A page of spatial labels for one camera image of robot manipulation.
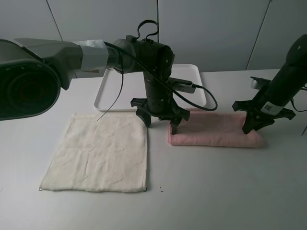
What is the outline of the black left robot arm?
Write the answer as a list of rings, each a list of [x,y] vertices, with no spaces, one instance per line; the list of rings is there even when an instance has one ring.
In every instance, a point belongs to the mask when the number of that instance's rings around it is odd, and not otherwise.
[[[131,106],[146,126],[151,117],[170,121],[176,133],[189,111],[179,107],[173,94],[190,81],[171,78],[175,55],[167,45],[128,35],[114,44],[102,40],[66,42],[19,38],[0,42],[0,118],[40,115],[67,90],[74,73],[112,68],[120,74],[142,72],[146,97]]]

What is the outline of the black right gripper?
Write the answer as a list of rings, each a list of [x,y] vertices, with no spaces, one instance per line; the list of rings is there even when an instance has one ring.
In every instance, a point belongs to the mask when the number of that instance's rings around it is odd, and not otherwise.
[[[292,120],[295,112],[284,107],[269,104],[260,104],[253,100],[235,101],[232,105],[234,111],[246,112],[246,119],[242,127],[243,133],[260,130],[275,123],[275,119],[287,118]]]

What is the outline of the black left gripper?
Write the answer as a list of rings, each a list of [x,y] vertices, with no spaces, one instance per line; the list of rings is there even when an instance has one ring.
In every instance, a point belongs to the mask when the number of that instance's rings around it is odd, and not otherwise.
[[[177,132],[182,119],[189,119],[189,111],[177,105],[173,93],[159,83],[151,74],[144,74],[145,98],[133,98],[130,102],[136,107],[136,116],[143,121],[146,127],[151,125],[151,117],[170,120],[171,134]]]

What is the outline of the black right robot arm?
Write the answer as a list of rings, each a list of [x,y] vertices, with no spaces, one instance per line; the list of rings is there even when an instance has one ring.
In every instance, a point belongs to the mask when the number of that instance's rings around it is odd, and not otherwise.
[[[234,111],[246,112],[244,134],[274,124],[276,119],[295,117],[285,106],[294,96],[305,90],[307,83],[307,36],[299,37],[290,47],[286,60],[273,80],[252,77],[252,88],[258,92],[252,100],[235,101]]]

